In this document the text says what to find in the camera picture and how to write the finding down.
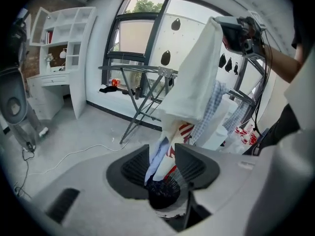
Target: floor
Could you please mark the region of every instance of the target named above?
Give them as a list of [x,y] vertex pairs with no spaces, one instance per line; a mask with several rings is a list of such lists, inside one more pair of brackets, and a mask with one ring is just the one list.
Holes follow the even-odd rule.
[[[42,123],[49,128],[49,133],[43,139],[34,136],[37,147],[34,158],[28,160],[30,168],[23,188],[31,197],[75,164],[86,159],[115,152],[101,146],[93,147],[87,151],[71,154],[55,169],[45,174],[38,174],[55,167],[69,153],[99,144],[112,150],[123,147],[124,144],[120,145],[119,141],[129,121],[89,105],[86,106],[80,118],[76,120],[71,99],[67,99],[63,108],[51,121],[44,120]],[[23,123],[23,128],[29,134],[34,133],[27,121]],[[12,185],[21,186],[25,178],[27,164],[22,159],[22,148],[11,132],[6,136],[15,146],[16,153],[7,154],[4,152],[1,155],[1,160],[8,168]],[[144,144],[153,146],[159,137],[159,131],[139,126],[134,133],[127,137],[125,143],[128,142],[128,144],[123,149],[135,150]],[[32,155],[25,152],[25,157],[28,158],[29,156]]]

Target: metal stand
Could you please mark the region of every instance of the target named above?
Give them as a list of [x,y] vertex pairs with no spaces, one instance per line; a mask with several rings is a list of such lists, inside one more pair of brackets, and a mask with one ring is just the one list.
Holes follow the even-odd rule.
[[[151,116],[151,114],[153,113],[153,111],[157,107],[150,114],[148,114],[148,111],[153,106],[153,104],[156,102],[157,98],[163,92],[164,89],[165,89],[165,95],[168,94],[168,92],[169,92],[168,82],[169,82],[170,79],[175,79],[176,78],[177,71],[174,71],[173,69],[169,69],[169,68],[165,68],[165,67],[146,66],[146,65],[110,65],[110,66],[100,66],[99,69],[103,69],[103,70],[119,70],[119,71],[122,72],[123,78],[124,78],[126,86],[127,86],[127,90],[128,90],[129,96],[130,96],[131,101],[133,103],[133,106],[134,106],[134,108],[136,110],[136,114],[132,118],[132,120],[131,120],[128,128],[127,128],[127,130],[125,131],[122,139],[119,142],[120,144],[122,144],[124,139],[141,123],[141,121],[143,120],[144,117],[149,117],[152,120],[161,121],[160,119],[158,119],[158,118],[156,118],[154,116]],[[131,88],[130,88],[129,83],[128,83],[127,79],[126,79],[125,71],[142,72],[142,73],[144,73],[144,76],[146,78],[146,81],[147,81],[147,84],[148,84],[148,88],[149,88],[149,92],[146,95],[146,97],[144,98],[144,100],[142,101],[142,103],[141,103],[139,108],[138,108],[138,106],[137,106],[137,104],[136,104],[136,102],[134,100],[133,94],[131,92]],[[147,72],[157,73],[159,75],[157,80],[152,85],[152,87],[150,87],[150,83],[149,83],[148,77],[146,75]],[[154,97],[153,92],[154,92],[154,90],[156,89],[157,85],[159,84],[159,82],[161,81],[161,79],[163,77],[165,79],[164,86],[159,90],[157,95]],[[152,96],[152,102],[150,104],[148,104],[147,106],[145,106],[145,104],[148,101],[148,99],[150,98],[150,96]],[[140,114],[142,115],[142,118],[140,120],[137,120],[137,117]]]

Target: red and white striped fabric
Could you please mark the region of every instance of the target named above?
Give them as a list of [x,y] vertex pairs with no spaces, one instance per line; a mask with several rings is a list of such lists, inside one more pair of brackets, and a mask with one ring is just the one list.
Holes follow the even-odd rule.
[[182,121],[179,125],[171,145],[163,157],[154,177],[154,181],[161,181],[175,166],[175,144],[185,144],[189,140],[190,133],[192,132],[194,125]]

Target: white cloth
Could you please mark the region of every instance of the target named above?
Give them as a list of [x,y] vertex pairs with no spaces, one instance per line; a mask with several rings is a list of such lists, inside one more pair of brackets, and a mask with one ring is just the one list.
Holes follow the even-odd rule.
[[194,47],[184,59],[175,86],[162,101],[162,135],[173,139],[179,123],[199,123],[205,113],[217,76],[223,33],[211,17]]

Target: tree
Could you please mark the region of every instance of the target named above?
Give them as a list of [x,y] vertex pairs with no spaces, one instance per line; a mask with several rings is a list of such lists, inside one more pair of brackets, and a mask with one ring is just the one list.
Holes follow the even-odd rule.
[[154,4],[152,1],[148,0],[137,0],[136,5],[134,6],[133,11],[126,10],[126,13],[135,13],[135,12],[159,12],[162,8],[162,3]]

